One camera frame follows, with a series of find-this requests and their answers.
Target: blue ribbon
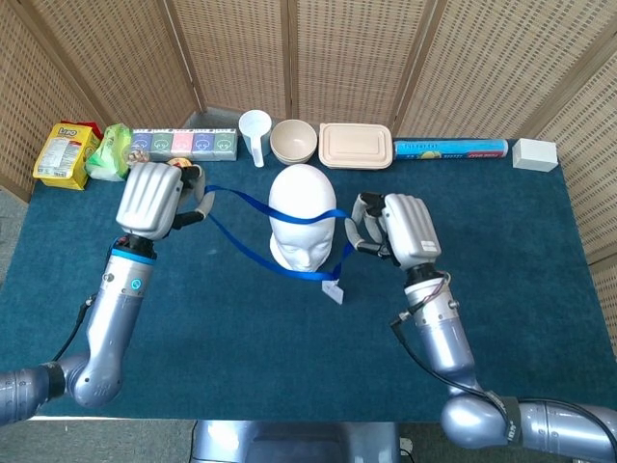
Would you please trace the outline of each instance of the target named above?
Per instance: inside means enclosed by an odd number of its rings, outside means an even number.
[[[301,219],[299,217],[294,217],[292,215],[284,214],[270,207],[269,205],[256,200],[252,196],[247,195],[246,193],[243,193],[238,190],[233,190],[231,188],[224,188],[218,185],[208,185],[205,187],[205,193],[209,193],[212,191],[229,191],[230,193],[233,193],[239,196],[240,198],[242,198],[244,201],[246,201],[252,207],[257,209],[259,212],[266,214],[270,217],[273,217],[277,220],[281,220],[282,222],[287,222],[289,224],[309,225],[309,224],[314,224],[315,222],[319,222],[324,219],[329,219],[331,217],[340,218],[340,219],[346,219],[349,217],[349,214],[347,214],[347,212],[345,212],[342,209],[332,209],[332,210],[328,210],[324,212],[321,215],[318,215],[317,217],[312,217],[310,219]],[[342,269],[343,262],[354,251],[354,247],[348,241],[345,244],[345,248],[343,249],[343,255],[342,255],[342,258],[340,259],[340,262],[335,266],[332,272],[298,272],[296,270],[288,270],[286,268],[281,267],[277,263],[264,259],[262,256],[255,253],[249,247],[244,245],[240,240],[238,240],[235,236],[233,236],[233,234],[231,234],[231,232],[228,229],[226,229],[225,226],[221,222],[219,222],[216,217],[212,215],[212,213],[208,214],[208,217],[212,220],[212,222],[214,222],[214,224],[219,228],[219,230],[221,230],[221,232],[227,237],[227,239],[231,241],[231,243],[236,248],[238,248],[238,250],[241,251],[245,256],[254,260],[259,265],[267,268],[268,270],[271,270],[285,277],[299,278],[301,280],[309,280],[309,281],[314,281],[314,282],[338,280],[340,278],[340,272]]]

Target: blue tube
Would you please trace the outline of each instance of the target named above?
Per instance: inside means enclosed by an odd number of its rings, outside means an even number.
[[[395,140],[394,159],[463,159],[503,157],[505,140]]]

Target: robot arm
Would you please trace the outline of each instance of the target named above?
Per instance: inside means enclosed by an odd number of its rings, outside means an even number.
[[[122,359],[130,342],[156,254],[153,241],[207,216],[214,194],[203,194],[199,166],[137,164],[124,188],[116,218],[127,233],[110,251],[88,324],[89,352],[0,373],[0,425],[27,420],[44,403],[71,395],[84,407],[108,403],[122,385]],[[195,193],[198,207],[177,213]]]
[[[378,244],[365,242],[357,232],[362,218],[377,221],[386,238]],[[395,323],[414,321],[430,367],[438,375],[470,392],[483,393],[458,314],[459,303],[450,292],[449,278],[434,266],[441,247],[424,202],[405,195],[362,194],[352,219],[345,225],[354,247],[382,258],[392,257],[407,274],[405,294],[410,308]],[[467,449],[509,444],[506,434],[513,432],[513,424],[506,422],[502,411],[481,396],[456,386],[448,388],[450,399],[443,407],[441,422],[454,444]],[[523,447],[584,460],[615,461],[606,430],[572,407],[546,399],[520,399],[518,409]],[[617,412],[590,406],[582,411],[591,412],[617,436]]]

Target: yellow snack box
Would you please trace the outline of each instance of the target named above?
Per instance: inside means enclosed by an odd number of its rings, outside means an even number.
[[[84,166],[100,145],[99,133],[95,126],[57,123],[42,147],[33,177],[47,186],[83,190],[88,181]]]

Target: table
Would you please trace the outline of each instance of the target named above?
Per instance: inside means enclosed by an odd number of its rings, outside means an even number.
[[[284,167],[207,163],[210,181],[267,200]],[[319,166],[316,156],[310,162]],[[452,275],[452,292],[480,383],[502,395],[546,395],[617,407],[617,367],[560,169],[538,173],[499,160],[398,161],[384,171],[334,171],[338,206],[361,191],[422,198]],[[78,307],[96,291],[123,183],[85,192],[37,185],[0,296],[0,368],[48,361]],[[231,194],[214,213],[268,256],[270,228]],[[344,241],[336,225],[333,257]],[[405,276],[352,255],[340,307],[320,285],[286,279],[240,254],[210,221],[172,231],[131,345],[120,395],[95,410],[70,398],[46,415],[213,420],[435,421],[445,388],[406,357],[389,330],[405,307]],[[421,352],[410,326],[408,337]],[[69,354],[86,348],[85,326]]]

